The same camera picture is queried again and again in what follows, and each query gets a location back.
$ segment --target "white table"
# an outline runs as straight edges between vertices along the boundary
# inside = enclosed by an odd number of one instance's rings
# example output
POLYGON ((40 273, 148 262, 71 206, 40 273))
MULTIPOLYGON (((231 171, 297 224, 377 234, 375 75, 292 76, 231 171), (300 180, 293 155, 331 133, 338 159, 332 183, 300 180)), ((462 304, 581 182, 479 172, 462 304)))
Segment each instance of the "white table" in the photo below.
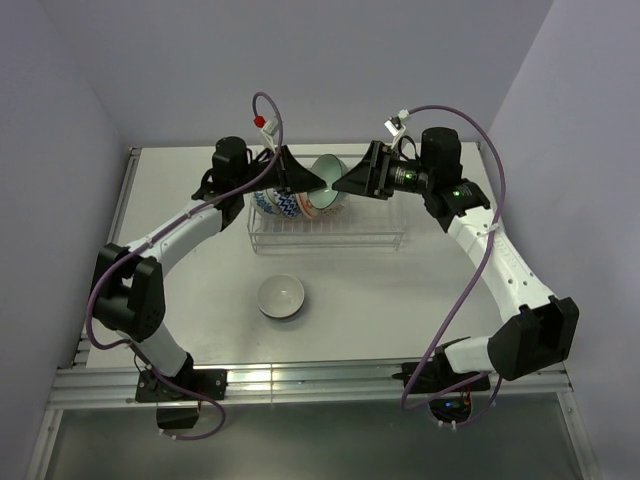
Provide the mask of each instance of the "white table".
MULTIPOLYGON (((301 163, 334 153, 350 166, 367 145, 291 146, 301 163)), ((117 212, 114 241, 140 238, 184 207, 211 166, 213 147, 145 148, 117 212)), ((478 148, 463 144, 464 176, 495 205, 478 148)), ((244 211, 165 279, 165 323, 196 364, 288 363, 419 357, 471 278, 471 261, 432 219, 417 195, 402 195, 408 220, 399 252, 325 249, 321 255, 263 256, 251 249, 244 211), (269 275, 290 273, 307 301, 299 318, 279 323, 258 310, 255 293, 269 275)), ((95 322, 99 339, 118 338, 95 322)), ((498 308, 480 282, 443 341, 489 335, 498 308)), ((92 349, 88 368, 132 365, 131 351, 92 349)))

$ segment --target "white wall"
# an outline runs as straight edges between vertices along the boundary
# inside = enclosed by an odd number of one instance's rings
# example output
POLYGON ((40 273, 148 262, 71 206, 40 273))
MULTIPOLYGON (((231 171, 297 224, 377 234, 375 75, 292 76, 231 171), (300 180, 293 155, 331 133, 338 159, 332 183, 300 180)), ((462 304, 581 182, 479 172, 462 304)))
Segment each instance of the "white wall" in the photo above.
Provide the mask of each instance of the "white wall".
POLYGON ((77 342, 124 172, 112 122, 42 6, 0 6, 0 477, 22 478, 77 342))
POLYGON ((640 2, 556 0, 491 129, 510 235, 581 311, 568 362, 606 478, 640 471, 640 2))
POLYGON ((384 138, 424 103, 489 127, 552 0, 42 3, 125 140, 158 146, 254 138, 256 90, 292 142, 384 138))

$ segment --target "red connector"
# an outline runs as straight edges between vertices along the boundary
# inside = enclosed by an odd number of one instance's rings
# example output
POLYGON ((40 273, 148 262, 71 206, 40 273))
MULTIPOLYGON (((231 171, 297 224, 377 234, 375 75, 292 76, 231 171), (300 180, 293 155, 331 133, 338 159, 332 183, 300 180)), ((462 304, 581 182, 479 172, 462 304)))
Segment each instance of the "red connector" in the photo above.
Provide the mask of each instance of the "red connector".
POLYGON ((262 128, 265 126, 267 121, 264 119, 263 116, 258 115, 256 118, 253 119, 253 123, 255 124, 256 127, 262 128))

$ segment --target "metal frame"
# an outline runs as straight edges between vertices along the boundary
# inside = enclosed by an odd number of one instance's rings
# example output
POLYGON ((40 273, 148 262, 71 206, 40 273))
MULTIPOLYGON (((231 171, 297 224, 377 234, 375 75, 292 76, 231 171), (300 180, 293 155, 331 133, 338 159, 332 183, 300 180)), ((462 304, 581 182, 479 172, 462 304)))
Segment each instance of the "metal frame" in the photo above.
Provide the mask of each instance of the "metal frame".
MULTIPOLYGON (((402 394, 403 384, 391 376, 401 371, 400 365, 405 361, 417 360, 206 365, 196 366, 196 369, 223 368, 228 371, 228 386, 222 402, 226 405, 397 400, 402 394)), ((493 375, 490 379, 495 384, 497 376, 493 375)), ((61 370, 53 382, 48 408, 155 408, 157 405, 153 403, 135 403, 133 399, 137 384, 138 371, 134 368, 61 370)), ((562 365, 557 365, 514 382, 506 382, 500 393, 515 395, 570 391, 566 371, 562 365)), ((195 404, 166 403, 167 406, 195 404)))
POLYGON ((558 393, 558 402, 564 421, 567 425, 569 438, 576 454, 581 478, 584 480, 601 480, 602 474, 591 447, 587 428, 582 421, 573 391, 558 393))
MULTIPOLYGON (((356 155, 362 145, 340 145, 346 155, 356 155)), ((308 146, 297 146, 294 154, 310 154, 308 146)), ((125 206, 131 193, 141 149, 131 149, 127 171, 109 231, 108 241, 117 238, 125 206)), ((90 345, 83 334, 73 368, 59 370, 53 382, 40 433, 26 478, 45 478, 58 428, 65 410, 155 408, 156 404, 136 404, 138 372, 133 368, 86 369, 90 345)), ((258 365, 206 365, 196 368, 228 370, 224 404, 301 403, 359 400, 397 400, 402 382, 391 376, 400 364, 416 359, 378 359, 342 362, 267 363, 258 365)), ((496 376, 491 376, 495 384, 496 376)), ((595 457, 575 406, 572 386, 563 364, 554 365, 514 382, 505 382, 501 395, 557 393, 567 422, 581 472, 586 479, 599 479, 595 457)), ((489 392, 478 392, 487 395, 489 392)), ((168 406, 193 405, 173 402, 168 406)))

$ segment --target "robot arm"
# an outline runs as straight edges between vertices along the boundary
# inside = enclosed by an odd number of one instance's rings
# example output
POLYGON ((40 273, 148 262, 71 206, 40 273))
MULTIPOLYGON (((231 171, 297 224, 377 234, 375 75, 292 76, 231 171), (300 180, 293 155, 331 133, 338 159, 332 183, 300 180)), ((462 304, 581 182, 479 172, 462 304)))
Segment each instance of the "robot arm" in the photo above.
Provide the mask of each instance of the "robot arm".
MULTIPOLYGON (((400 131, 402 122, 396 124, 400 131)), ((396 149, 374 141, 363 160, 333 184, 334 190, 371 198, 387 199, 396 190, 421 195, 427 212, 476 267, 493 241, 482 278, 498 304, 503 325, 491 337, 459 339, 438 347, 425 367, 435 379, 429 392, 469 378, 471 372, 495 371, 515 380, 563 361, 578 319, 573 300, 558 300, 504 231, 491 226, 494 211, 481 189, 462 178, 460 156, 455 130, 430 128, 422 134, 419 158, 401 160, 396 149)))
MULTIPOLYGON (((477 267, 487 249, 493 212, 483 207, 455 216, 447 230, 477 267)), ((535 276, 501 229, 482 275, 498 304, 503 327, 491 337, 465 339, 444 352, 455 373, 497 371, 514 380, 563 361, 578 311, 571 299, 557 300, 535 276)))
POLYGON ((242 139, 220 140, 213 154, 213 168, 205 173, 200 188, 181 212, 144 238, 126 246, 108 244, 98 255, 93 286, 124 256, 148 245, 108 278, 96 298, 93 317, 133 342, 136 351, 178 386, 194 388, 193 359, 163 323, 166 309, 163 279, 191 250, 224 230, 244 207, 242 194, 215 204, 211 199, 259 175, 261 180, 248 191, 277 187, 296 193, 326 186, 322 179, 302 167, 286 146, 280 149, 275 162, 274 168, 264 175, 268 162, 250 162, 242 139), (152 244, 152 239, 158 236, 161 240, 152 244))

